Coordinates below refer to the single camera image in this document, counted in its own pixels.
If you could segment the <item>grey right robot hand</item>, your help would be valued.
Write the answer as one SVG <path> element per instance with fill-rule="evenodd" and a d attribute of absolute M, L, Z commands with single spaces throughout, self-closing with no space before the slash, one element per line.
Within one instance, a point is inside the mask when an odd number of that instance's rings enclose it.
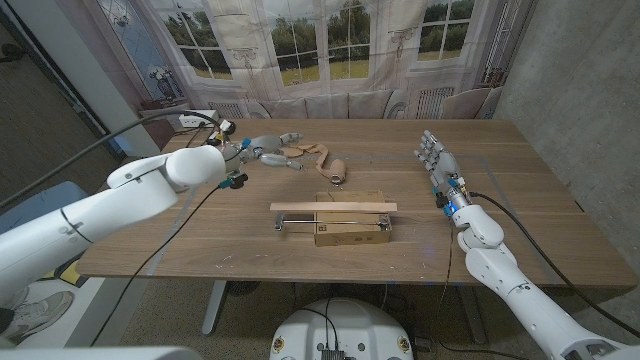
<path fill-rule="evenodd" d="M 455 157 L 430 131 L 423 132 L 420 149 L 414 155 L 429 173 L 435 194 L 445 194 L 459 185 L 460 168 Z"/>

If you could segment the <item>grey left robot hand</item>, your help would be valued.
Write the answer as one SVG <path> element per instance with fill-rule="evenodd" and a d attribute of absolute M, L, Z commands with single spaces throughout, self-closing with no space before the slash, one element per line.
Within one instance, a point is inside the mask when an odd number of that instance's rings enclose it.
<path fill-rule="evenodd" d="M 301 171 L 304 166 L 289 159 L 282 151 L 283 148 L 297 143 L 301 138 L 300 133 L 285 133 L 246 138 L 240 143 L 229 144 L 222 151 L 226 172 L 239 171 L 242 164 L 252 161 L 259 161 L 270 167 L 287 167 Z"/>

